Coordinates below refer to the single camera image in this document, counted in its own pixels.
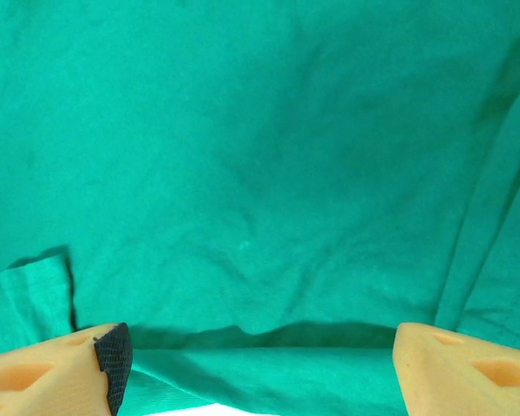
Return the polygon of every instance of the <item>green sheet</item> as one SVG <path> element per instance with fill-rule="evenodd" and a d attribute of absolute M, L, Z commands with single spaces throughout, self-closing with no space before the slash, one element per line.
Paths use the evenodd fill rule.
<path fill-rule="evenodd" d="M 520 348 L 520 3 L 0 0 L 0 352 L 105 322 L 126 416 L 405 415 L 401 322 Z"/>

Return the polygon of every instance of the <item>textured rubber pad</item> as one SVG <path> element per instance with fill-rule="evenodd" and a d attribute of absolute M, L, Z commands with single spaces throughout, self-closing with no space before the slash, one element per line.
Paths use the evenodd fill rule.
<path fill-rule="evenodd" d="M 393 362 L 411 416 L 520 416 L 520 351 L 418 323 Z"/>
<path fill-rule="evenodd" d="M 0 416 L 115 416 L 132 359 L 124 323 L 0 354 Z"/>

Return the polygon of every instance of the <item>green cloth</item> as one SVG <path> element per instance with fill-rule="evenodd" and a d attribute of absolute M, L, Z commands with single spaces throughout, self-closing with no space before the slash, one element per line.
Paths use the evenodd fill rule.
<path fill-rule="evenodd" d="M 401 322 L 520 348 L 520 2 L 0 0 L 0 270 L 121 415 L 405 415 Z"/>

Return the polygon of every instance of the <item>teal fabric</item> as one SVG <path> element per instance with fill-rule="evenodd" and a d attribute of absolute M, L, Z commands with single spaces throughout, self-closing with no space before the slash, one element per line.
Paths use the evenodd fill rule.
<path fill-rule="evenodd" d="M 520 348 L 520 3 L 0 0 L 0 352 L 105 322 L 126 416 L 405 415 L 401 322 Z"/>

